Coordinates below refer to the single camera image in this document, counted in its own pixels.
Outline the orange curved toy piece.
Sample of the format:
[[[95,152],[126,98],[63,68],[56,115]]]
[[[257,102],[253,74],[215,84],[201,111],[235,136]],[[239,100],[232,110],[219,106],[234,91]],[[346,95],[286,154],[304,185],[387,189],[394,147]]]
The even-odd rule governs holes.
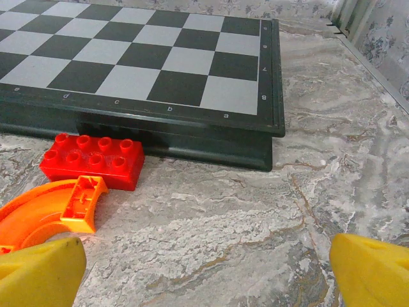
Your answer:
[[[109,190],[82,175],[35,187],[0,208],[0,255],[44,243],[63,232],[95,233],[96,204]]]

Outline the aluminium frame post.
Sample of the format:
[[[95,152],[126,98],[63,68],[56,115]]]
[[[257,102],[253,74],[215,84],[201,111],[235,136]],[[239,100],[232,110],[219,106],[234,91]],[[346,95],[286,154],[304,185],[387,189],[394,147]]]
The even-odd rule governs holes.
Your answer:
[[[352,44],[356,44],[377,1],[336,0],[330,20]]]

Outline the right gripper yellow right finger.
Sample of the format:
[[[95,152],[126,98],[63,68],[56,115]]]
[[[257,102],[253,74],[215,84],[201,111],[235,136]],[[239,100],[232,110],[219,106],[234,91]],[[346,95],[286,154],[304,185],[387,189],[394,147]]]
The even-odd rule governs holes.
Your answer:
[[[409,307],[409,248],[338,233],[330,264],[346,307]]]

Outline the black and grey chessboard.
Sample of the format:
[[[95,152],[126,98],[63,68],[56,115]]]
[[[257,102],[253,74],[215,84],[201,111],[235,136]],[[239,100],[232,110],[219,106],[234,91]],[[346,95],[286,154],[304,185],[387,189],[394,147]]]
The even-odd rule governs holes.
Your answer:
[[[279,23],[0,0],[0,132],[270,171],[285,135]]]

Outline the red toy building brick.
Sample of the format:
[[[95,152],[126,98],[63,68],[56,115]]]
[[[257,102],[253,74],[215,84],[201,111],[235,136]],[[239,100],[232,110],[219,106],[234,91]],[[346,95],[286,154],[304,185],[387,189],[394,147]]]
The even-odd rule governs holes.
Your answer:
[[[133,191],[144,158],[138,141],[61,133],[44,153],[40,169],[50,181],[98,176],[110,189]]]

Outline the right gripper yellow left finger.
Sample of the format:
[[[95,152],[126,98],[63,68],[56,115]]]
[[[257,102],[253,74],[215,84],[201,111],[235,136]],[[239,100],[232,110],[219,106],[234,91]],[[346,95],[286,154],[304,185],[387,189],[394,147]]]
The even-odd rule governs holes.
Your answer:
[[[85,269],[77,237],[0,255],[0,307],[72,307]]]

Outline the aluminium frame rail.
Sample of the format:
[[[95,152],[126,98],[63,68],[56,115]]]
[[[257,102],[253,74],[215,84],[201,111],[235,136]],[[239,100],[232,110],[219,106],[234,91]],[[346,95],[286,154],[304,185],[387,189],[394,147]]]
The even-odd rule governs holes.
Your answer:
[[[358,61],[369,71],[369,73],[384,87],[396,103],[409,115],[409,102],[393,87],[393,85],[359,52],[358,49],[344,36],[337,35],[345,47],[352,52]]]

